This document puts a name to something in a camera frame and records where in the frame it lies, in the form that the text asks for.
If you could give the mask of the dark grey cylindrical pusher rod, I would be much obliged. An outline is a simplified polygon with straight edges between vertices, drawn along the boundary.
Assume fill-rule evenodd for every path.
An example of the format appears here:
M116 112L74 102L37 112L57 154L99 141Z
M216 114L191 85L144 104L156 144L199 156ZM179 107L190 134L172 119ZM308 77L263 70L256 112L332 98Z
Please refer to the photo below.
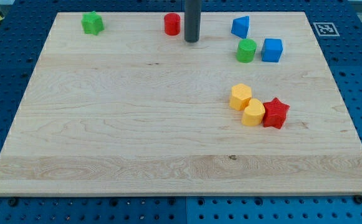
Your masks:
M184 39L194 43L200 38L201 0L184 1Z

